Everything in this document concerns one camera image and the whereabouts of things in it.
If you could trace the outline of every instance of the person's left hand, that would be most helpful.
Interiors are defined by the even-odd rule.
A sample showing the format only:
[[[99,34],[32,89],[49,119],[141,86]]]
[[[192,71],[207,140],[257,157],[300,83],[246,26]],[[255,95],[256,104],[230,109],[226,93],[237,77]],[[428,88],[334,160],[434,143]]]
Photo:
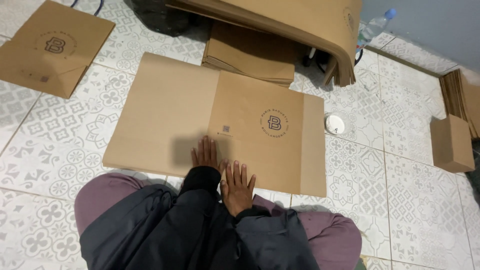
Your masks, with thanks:
[[[210,166],[217,169],[220,174],[223,174],[228,163],[228,160],[222,160],[220,164],[218,164],[216,160],[215,140],[209,139],[206,135],[198,140],[198,154],[195,148],[192,148],[191,153],[194,168],[198,166]]]

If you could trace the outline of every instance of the leg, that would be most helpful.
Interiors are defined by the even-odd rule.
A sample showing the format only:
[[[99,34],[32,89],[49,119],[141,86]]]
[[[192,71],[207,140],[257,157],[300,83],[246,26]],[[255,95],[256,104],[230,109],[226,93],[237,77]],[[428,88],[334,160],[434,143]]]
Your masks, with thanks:
[[[308,243],[322,270],[354,269],[361,251],[361,234],[349,218],[329,212],[299,213]]]
[[[144,182],[116,172],[92,179],[80,189],[75,199],[78,234],[81,235],[103,212],[144,186]]]

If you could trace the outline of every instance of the stack of flattened cardboard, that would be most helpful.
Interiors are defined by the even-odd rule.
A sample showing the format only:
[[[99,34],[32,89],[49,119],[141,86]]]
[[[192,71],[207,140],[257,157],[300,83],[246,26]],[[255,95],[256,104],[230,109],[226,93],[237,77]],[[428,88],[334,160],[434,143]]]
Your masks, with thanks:
[[[113,27],[47,0],[0,48],[0,79],[70,98]]]
[[[216,21],[202,66],[289,87],[297,56],[289,39]]]
[[[145,53],[103,165],[183,177],[207,134],[256,187],[325,197],[323,119],[322,98]]]
[[[167,0],[171,7],[296,40],[332,55],[325,82],[355,83],[361,0]]]
[[[460,69],[440,78],[445,110],[468,123],[472,139],[480,132],[480,86],[472,85]]]

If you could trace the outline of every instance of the white tile floor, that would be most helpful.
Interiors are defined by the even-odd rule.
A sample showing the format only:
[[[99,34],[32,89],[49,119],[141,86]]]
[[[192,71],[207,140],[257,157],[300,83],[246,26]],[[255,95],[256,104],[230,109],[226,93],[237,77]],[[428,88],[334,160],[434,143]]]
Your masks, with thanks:
[[[42,1],[0,1],[0,45]],[[93,13],[98,2],[76,8]],[[142,53],[200,63],[205,27],[176,38],[154,33],[122,0],[106,0],[99,17],[117,26],[69,100],[0,81],[0,269],[86,269],[72,203],[87,181],[113,170],[101,158]],[[298,65],[290,87],[352,121],[350,134],[326,135],[327,198],[255,193],[352,218],[365,233],[369,270],[480,270],[472,189],[464,176],[432,166],[428,124],[445,117],[438,80],[370,51],[355,73],[353,86],[320,86],[316,67]],[[182,181],[122,172],[176,189]]]

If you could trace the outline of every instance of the person's right hand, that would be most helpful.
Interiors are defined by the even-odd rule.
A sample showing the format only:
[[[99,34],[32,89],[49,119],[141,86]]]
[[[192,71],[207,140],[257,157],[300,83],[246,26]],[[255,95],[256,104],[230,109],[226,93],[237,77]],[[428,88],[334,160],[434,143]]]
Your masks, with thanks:
[[[227,165],[226,171],[227,181],[220,182],[220,190],[222,192],[222,200],[227,207],[230,215],[236,217],[245,209],[250,209],[253,206],[253,187],[255,187],[255,180],[257,176],[254,174],[247,182],[247,165],[243,164],[240,172],[239,162],[236,160],[232,166]]]

